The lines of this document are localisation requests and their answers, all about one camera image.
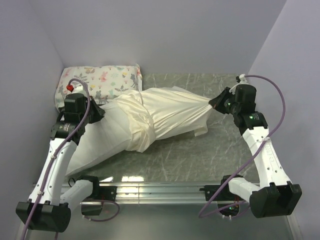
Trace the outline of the white pillow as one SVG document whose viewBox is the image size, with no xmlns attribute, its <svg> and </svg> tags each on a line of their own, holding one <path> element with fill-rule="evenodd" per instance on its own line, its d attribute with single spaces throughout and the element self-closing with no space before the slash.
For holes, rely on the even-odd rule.
<svg viewBox="0 0 320 240">
<path fill-rule="evenodd" d="M 92 168 L 108 158 L 127 150 L 132 144 L 128 115 L 115 102 L 102 105 L 104 117 L 85 126 L 85 133 L 73 153 L 66 170 L 66 176 Z"/>
</svg>

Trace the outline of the cream satin pillowcase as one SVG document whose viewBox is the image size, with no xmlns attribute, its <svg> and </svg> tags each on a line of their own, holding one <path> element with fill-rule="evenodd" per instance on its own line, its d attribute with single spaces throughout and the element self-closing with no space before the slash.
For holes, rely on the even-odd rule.
<svg viewBox="0 0 320 240">
<path fill-rule="evenodd" d="M 213 112 L 209 101 L 177 86 L 130 90 L 118 96 L 115 102 L 126 113 L 131 132 L 126 149 L 142 153 L 157 140 L 187 132 L 206 134 Z"/>
</svg>

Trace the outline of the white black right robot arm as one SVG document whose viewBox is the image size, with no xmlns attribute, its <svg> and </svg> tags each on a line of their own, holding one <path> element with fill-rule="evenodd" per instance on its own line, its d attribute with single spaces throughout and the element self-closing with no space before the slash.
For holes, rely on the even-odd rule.
<svg viewBox="0 0 320 240">
<path fill-rule="evenodd" d="M 233 116 L 234 124 L 252 154 L 251 161 L 259 177 L 256 185 L 233 173 L 222 180 L 210 200 L 213 201 L 218 194 L 226 200 L 238 196 L 249 203 L 256 218 L 288 216 L 300 200 L 302 189 L 299 184 L 292 183 L 277 157 L 267 121 L 256 111 L 256 93 L 254 86 L 238 84 L 234 90 L 226 87 L 209 101 L 217 112 Z"/>
</svg>

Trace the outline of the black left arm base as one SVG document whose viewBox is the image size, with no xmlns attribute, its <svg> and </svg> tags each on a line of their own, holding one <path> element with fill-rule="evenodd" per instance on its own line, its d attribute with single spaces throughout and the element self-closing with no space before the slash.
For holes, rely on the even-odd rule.
<svg viewBox="0 0 320 240">
<path fill-rule="evenodd" d="M 81 203 L 81 214 L 85 217 L 96 217 L 103 212 L 103 207 L 116 201 L 115 185 L 101 186 L 96 196 L 89 196 Z"/>
</svg>

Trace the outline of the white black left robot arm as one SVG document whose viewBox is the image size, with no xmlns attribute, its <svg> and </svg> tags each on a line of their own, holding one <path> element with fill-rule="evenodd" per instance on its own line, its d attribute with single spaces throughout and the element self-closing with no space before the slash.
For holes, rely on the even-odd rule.
<svg viewBox="0 0 320 240">
<path fill-rule="evenodd" d="M 105 111 L 89 94 L 72 93 L 64 100 L 64 111 L 51 129 L 47 158 L 27 201 L 20 201 L 16 214 L 24 223 L 23 232 L 38 230 L 64 232 L 72 211 L 83 200 L 96 201 L 101 195 L 95 176 L 80 177 L 65 193 L 61 193 L 70 160 L 76 151 L 85 126 L 100 121 Z"/>
</svg>

